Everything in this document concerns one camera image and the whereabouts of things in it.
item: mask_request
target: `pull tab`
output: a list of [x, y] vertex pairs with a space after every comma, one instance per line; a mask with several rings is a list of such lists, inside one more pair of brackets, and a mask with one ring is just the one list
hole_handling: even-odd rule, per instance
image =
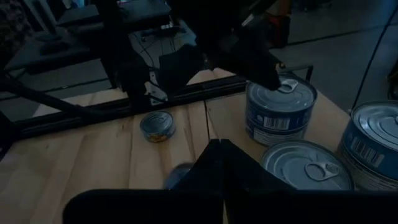
[[294, 79], [286, 79], [280, 83], [282, 86], [278, 89], [281, 93], [291, 93], [294, 91], [296, 86], [299, 84], [297, 80]]
[[[310, 166], [315, 166], [323, 172], [323, 176], [321, 178], [315, 177], [309, 171]], [[315, 181], [324, 181], [329, 178], [335, 177], [339, 174], [340, 168], [332, 163], [329, 162], [311, 162], [304, 167], [305, 173], [307, 176]]]

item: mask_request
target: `black metal frame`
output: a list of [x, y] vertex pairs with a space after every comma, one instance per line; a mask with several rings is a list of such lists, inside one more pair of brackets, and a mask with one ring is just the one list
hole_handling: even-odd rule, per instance
[[[301, 69], [307, 69], [306, 80], [310, 81], [313, 71], [312, 65], [285, 68], [280, 72], [291, 73], [295, 70]], [[2, 138], [0, 142], [0, 146], [2, 148], [2, 151], [0, 151], [0, 160], [5, 156], [14, 141], [73, 128], [80, 128], [91, 124], [102, 123], [151, 111], [162, 110], [173, 106], [186, 105], [196, 101], [209, 100], [221, 96], [241, 93], [245, 91], [246, 83], [247, 81], [245, 78], [236, 75], [187, 85], [170, 101], [166, 101], [165, 103], [155, 106], [148, 103], [140, 104], [140, 107], [131, 106], [131, 102], [134, 101], [132, 101], [130, 96], [130, 98], [82, 107], [72, 105], [24, 86], [15, 85], [9, 80], [0, 80], [0, 87], [3, 89], [61, 111], [58, 113], [16, 121], [15, 123], [9, 121], [3, 114], [0, 114], [0, 116], [2, 116], [3, 133], [11, 133], [11, 135], [4, 135], [6, 138]], [[149, 99], [149, 96], [142, 96], [142, 98], [140, 98], [140, 100], [146, 100], [148, 102]]]

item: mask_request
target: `wood grain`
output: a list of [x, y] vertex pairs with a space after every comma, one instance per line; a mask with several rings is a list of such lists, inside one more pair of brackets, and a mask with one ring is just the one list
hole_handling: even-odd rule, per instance
[[[230, 75], [202, 71], [190, 84]], [[85, 106], [125, 97], [115, 91], [65, 101]], [[0, 162], [1, 222], [61, 223], [65, 204], [89, 189], [159, 189], [176, 165], [196, 161], [209, 137], [230, 139], [259, 161], [266, 148], [244, 130], [245, 104], [240, 94], [207, 101], [207, 111], [202, 101], [169, 108], [177, 129], [158, 144], [141, 133], [145, 114], [16, 142]], [[41, 106], [36, 115], [53, 112]], [[319, 93], [305, 138], [333, 150], [348, 120]]]
[[[198, 73], [190, 83], [213, 78]], [[82, 106], [126, 97], [118, 90], [68, 98]], [[36, 116], [57, 110], [40, 106]], [[16, 142], [0, 162], [2, 223], [61, 223], [66, 203], [89, 189], [159, 189], [171, 169], [195, 162], [208, 144], [204, 102], [170, 108], [176, 132], [147, 142], [145, 114]]]

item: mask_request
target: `tuna can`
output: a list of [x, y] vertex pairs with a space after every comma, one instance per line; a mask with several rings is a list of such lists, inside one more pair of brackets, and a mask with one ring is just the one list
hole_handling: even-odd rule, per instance
[[262, 167], [298, 190], [354, 190], [347, 167], [322, 146], [303, 140], [271, 147]]
[[389, 179], [364, 166], [340, 142], [341, 158], [353, 176], [358, 190], [398, 190], [398, 180]]
[[165, 111], [149, 113], [140, 123], [144, 137], [150, 142], [168, 140], [175, 132], [173, 116]]
[[295, 75], [281, 74], [280, 82], [276, 91], [246, 87], [246, 132], [265, 146], [302, 139], [317, 100], [316, 89]]
[[342, 141], [343, 150], [360, 164], [398, 180], [398, 102], [374, 101], [356, 107]]

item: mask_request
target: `barcode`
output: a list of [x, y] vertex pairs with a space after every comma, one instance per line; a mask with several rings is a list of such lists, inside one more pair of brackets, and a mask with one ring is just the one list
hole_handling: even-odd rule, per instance
[[276, 130], [288, 130], [290, 119], [264, 117], [264, 127]]
[[353, 139], [353, 142], [351, 143], [351, 149], [374, 167], [378, 167], [381, 161], [384, 159], [383, 154], [376, 152], [370, 147], [367, 147], [367, 145], [361, 142], [358, 138]]

